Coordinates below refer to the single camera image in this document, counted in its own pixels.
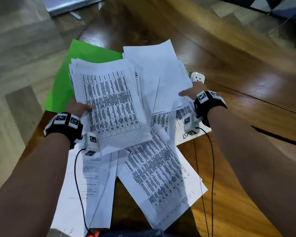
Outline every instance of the blue jeans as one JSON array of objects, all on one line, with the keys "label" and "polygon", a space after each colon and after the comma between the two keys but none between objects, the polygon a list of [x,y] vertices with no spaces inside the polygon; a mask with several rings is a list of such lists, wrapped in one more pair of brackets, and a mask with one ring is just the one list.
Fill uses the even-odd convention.
[{"label": "blue jeans", "polygon": [[151,229],[139,232],[130,231],[109,231],[99,235],[99,237],[177,237],[176,235],[164,233],[160,229]]}]

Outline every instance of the floor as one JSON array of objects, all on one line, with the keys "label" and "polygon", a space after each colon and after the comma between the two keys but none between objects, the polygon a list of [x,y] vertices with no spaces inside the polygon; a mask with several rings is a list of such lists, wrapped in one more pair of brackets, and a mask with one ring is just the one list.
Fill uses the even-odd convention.
[{"label": "floor", "polygon": [[[293,48],[281,21],[219,0],[190,0],[259,38]],[[43,104],[71,40],[99,11],[97,4],[51,19],[40,0],[0,0],[0,186],[15,167],[43,114]]]}]

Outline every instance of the person's right arm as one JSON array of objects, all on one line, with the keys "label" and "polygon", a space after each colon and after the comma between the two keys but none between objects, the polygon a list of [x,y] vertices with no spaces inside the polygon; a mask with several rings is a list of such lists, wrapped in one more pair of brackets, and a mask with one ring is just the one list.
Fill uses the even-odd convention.
[{"label": "person's right arm", "polygon": [[[180,95],[196,99],[203,90],[203,84],[194,83]],[[283,236],[296,236],[296,162],[222,106],[210,109],[207,118],[248,196]]]}]

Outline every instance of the person's left hand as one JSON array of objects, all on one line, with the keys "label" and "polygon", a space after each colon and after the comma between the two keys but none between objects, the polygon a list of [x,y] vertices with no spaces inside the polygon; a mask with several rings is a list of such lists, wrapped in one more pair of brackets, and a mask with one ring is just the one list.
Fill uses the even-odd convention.
[{"label": "person's left hand", "polygon": [[87,105],[87,104],[77,102],[75,97],[73,97],[69,101],[65,112],[68,112],[68,113],[70,113],[72,115],[81,117],[83,115],[84,111],[88,111],[88,110],[91,110],[91,109],[92,109],[91,105]]}]

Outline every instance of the stack of paper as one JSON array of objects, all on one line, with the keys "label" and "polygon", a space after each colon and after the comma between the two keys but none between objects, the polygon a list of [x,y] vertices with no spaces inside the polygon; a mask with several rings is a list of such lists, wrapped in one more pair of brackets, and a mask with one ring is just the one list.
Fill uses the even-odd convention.
[{"label": "stack of paper", "polygon": [[[183,117],[194,109],[178,92],[193,85],[171,41],[124,47],[123,59],[100,64],[71,59],[69,70],[76,100],[93,106],[81,118],[83,133],[96,133],[101,149],[77,160],[87,227],[110,227],[118,177],[150,225],[165,230],[207,191],[176,147],[203,133],[184,133]],[[86,234],[74,181],[78,151],[69,152],[52,224],[73,237]]]}]

